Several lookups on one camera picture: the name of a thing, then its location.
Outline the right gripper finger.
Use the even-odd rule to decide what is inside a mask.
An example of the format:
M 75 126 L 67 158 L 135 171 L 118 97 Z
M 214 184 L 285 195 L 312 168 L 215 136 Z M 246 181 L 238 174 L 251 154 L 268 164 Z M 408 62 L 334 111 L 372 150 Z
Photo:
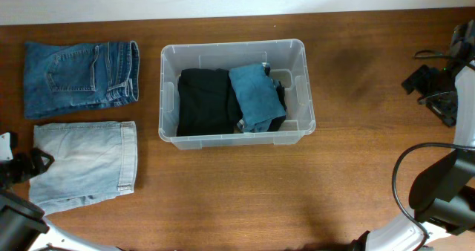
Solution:
M 454 127 L 456 125 L 457 92 L 436 91 L 423 95 L 418 98 L 417 102 L 420 105 L 425 105 L 447 127 Z
M 438 69 L 422 65 L 402 82 L 402 87 L 407 94 L 413 91 L 418 91 L 420 94 L 433 93 L 439 90 L 438 76 Z

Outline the light blue jeans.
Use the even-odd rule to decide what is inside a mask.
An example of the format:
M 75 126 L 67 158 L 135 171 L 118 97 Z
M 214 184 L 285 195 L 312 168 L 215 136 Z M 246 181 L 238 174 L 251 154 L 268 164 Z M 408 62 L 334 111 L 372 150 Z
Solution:
M 138 164 L 135 122 L 37 125 L 33 141 L 54 158 L 46 172 L 30 179 L 30 202 L 46 215 L 134 192 Z

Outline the dark blue jeans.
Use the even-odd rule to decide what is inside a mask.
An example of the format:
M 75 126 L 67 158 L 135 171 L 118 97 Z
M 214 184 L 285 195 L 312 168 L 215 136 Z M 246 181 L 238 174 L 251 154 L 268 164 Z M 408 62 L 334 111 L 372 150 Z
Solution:
M 139 100 L 135 41 L 46 45 L 25 43 L 23 98 L 29 120 Z

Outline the small black garment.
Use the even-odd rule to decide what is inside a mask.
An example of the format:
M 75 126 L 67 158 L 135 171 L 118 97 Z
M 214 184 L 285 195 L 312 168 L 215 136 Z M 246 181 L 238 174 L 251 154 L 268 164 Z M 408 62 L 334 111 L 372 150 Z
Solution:
M 286 103 L 285 103 L 285 87 L 282 86 L 281 82 L 278 81 L 278 80 L 274 80 L 274 85 L 275 85 L 275 89 L 276 89 L 276 93 L 278 95 L 278 99 L 280 101 L 280 104 L 282 105 L 282 107 L 284 108 L 284 110 L 287 110 L 287 106 L 286 106 Z M 281 117 L 276 117 L 275 119 L 273 119 L 271 121 L 271 123 L 269 124 L 269 127 L 268 127 L 268 132 L 275 132 L 275 131 L 278 131 L 279 128 L 282 126 L 283 122 L 286 120 L 286 115 L 283 115 Z M 236 123 L 236 127 L 239 129 L 239 130 L 242 130 L 244 127 L 245 127 L 245 122 L 243 119 L 239 120 L 237 123 Z

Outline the blue shirt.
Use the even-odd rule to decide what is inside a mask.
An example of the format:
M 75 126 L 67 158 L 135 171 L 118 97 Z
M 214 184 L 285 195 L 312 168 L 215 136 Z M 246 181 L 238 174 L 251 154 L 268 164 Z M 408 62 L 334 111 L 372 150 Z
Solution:
M 276 117 L 286 115 L 270 76 L 266 62 L 231 69 L 232 88 L 242 112 L 245 133 L 268 132 L 269 124 Z

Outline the large black garment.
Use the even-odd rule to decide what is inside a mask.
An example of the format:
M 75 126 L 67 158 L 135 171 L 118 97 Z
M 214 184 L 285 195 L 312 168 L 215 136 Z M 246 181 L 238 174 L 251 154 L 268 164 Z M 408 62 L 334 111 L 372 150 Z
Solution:
M 185 69 L 178 92 L 178 137 L 232 134 L 243 117 L 227 70 Z

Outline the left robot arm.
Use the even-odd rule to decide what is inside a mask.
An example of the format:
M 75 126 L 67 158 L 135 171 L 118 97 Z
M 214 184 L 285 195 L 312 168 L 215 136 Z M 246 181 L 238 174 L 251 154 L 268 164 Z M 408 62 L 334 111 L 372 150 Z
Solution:
M 1 135 L 1 249 L 120 251 L 119 247 L 95 244 L 54 226 L 39 206 L 15 195 L 10 188 L 45 173 L 53 156 L 33 148 L 29 154 L 13 150 L 18 145 L 14 132 Z

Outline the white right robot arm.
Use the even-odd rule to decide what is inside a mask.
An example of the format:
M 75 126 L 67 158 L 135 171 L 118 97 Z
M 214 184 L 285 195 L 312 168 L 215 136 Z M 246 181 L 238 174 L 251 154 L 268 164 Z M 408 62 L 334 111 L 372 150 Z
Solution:
M 406 149 L 393 168 L 391 186 L 401 213 L 388 225 L 366 231 L 353 240 L 349 250 L 429 250 L 440 238 L 474 230 L 474 22 L 454 28 L 450 47 L 442 53 L 420 50 L 414 59 L 444 59 L 442 69 L 426 65 L 403 83 L 407 94 L 417 91 L 418 103 L 431 110 L 446 126 L 454 127 L 452 143 L 420 143 Z M 417 149 L 450 149 L 418 174 L 405 208 L 398 196 L 396 179 L 403 159 Z

